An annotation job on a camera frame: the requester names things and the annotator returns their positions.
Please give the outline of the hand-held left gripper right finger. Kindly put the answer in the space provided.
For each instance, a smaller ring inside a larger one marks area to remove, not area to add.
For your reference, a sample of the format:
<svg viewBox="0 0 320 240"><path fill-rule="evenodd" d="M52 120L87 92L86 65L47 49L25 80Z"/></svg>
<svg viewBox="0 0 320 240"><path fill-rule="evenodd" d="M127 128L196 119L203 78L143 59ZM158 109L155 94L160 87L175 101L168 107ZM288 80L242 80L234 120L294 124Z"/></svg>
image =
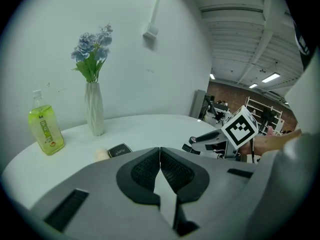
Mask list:
<svg viewBox="0 0 320 240"><path fill-rule="evenodd" d="M176 194L172 228L184 236L214 220L235 202L256 166L161 147L160 169Z"/></svg>

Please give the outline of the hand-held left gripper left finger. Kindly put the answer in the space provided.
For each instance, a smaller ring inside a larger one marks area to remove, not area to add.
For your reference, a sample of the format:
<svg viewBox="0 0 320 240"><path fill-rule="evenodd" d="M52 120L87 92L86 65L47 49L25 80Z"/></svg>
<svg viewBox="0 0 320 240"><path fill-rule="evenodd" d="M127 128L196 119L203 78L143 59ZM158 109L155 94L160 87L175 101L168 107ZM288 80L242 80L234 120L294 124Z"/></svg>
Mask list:
<svg viewBox="0 0 320 240"><path fill-rule="evenodd" d="M32 207L43 222L75 240L174 240L154 193L157 147L92 163Z"/></svg>

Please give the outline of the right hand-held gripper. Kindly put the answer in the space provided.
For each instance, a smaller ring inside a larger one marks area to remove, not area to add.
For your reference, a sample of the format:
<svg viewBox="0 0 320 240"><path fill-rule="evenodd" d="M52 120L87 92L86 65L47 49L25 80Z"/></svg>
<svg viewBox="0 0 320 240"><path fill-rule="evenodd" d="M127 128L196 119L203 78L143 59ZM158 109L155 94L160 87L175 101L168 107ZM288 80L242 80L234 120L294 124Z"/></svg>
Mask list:
<svg viewBox="0 0 320 240"><path fill-rule="evenodd" d="M249 110L242 105L222 126L221 130L214 130L191 137L191 147L200 156L213 159L236 159L242 154L239 149L247 148L247 155L254 159L254 137L258 134L258 123ZM225 136L226 142L204 144L202 142L216 140Z"/></svg>

